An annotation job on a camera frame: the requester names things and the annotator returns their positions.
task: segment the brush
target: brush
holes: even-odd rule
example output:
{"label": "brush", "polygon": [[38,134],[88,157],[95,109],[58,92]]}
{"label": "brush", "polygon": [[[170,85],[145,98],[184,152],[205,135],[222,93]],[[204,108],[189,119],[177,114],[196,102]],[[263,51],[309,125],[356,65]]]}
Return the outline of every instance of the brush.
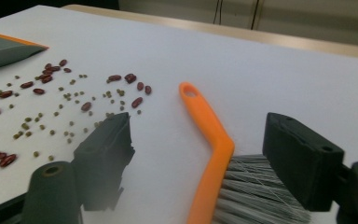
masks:
{"label": "brush", "polygon": [[358,161],[345,166],[342,148],[268,113],[263,155],[230,158],[234,143],[202,94],[190,83],[179,91],[213,148],[187,223],[308,223],[310,212],[329,211],[332,202],[340,206],[337,223],[358,223]]}
{"label": "brush", "polygon": [[285,188],[264,156],[232,157],[234,142],[197,88],[184,82],[179,92],[187,111],[213,148],[188,224],[310,221],[309,212]]}

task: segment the brush bristles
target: brush bristles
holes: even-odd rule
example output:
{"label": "brush bristles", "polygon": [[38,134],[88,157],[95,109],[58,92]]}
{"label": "brush bristles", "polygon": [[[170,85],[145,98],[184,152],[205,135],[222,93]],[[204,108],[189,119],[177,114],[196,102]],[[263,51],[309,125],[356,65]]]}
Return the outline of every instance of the brush bristles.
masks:
{"label": "brush bristles", "polygon": [[215,223],[309,223],[305,210],[263,155],[233,157],[214,213]]}

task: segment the black cable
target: black cable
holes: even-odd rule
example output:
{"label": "black cable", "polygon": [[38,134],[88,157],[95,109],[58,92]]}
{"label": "black cable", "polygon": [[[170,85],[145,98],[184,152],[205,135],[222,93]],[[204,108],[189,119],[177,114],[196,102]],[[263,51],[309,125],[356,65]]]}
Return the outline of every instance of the black cable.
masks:
{"label": "black cable", "polygon": [[217,4],[216,4],[216,10],[214,11],[214,19],[213,19],[213,24],[216,21],[216,15],[217,15],[217,9],[219,8],[219,2],[220,0],[217,0]]}

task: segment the orange handle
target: orange handle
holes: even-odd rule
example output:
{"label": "orange handle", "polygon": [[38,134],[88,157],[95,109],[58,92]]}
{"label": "orange handle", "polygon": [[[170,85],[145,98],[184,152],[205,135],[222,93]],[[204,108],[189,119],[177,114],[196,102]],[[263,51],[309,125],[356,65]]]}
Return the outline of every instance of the orange handle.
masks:
{"label": "orange handle", "polygon": [[213,148],[196,195],[187,224],[210,224],[223,178],[234,152],[234,142],[202,94],[188,82],[179,85],[180,95],[197,126]]}

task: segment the black plastic part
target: black plastic part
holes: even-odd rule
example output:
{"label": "black plastic part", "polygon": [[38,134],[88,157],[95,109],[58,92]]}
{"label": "black plastic part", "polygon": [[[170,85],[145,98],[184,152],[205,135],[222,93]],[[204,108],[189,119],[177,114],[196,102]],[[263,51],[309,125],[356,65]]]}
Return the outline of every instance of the black plastic part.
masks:
{"label": "black plastic part", "polygon": [[310,211],[329,211],[344,151],[299,121],[268,113],[263,154],[277,176]]}
{"label": "black plastic part", "polygon": [[71,163],[56,161],[39,167],[31,177],[21,224],[82,223]]}
{"label": "black plastic part", "polygon": [[0,223],[7,221],[21,213],[24,206],[25,194],[19,195],[0,204]]}
{"label": "black plastic part", "polygon": [[107,118],[79,145],[72,166],[78,199],[86,211],[115,208],[124,168],[134,153],[128,113]]}

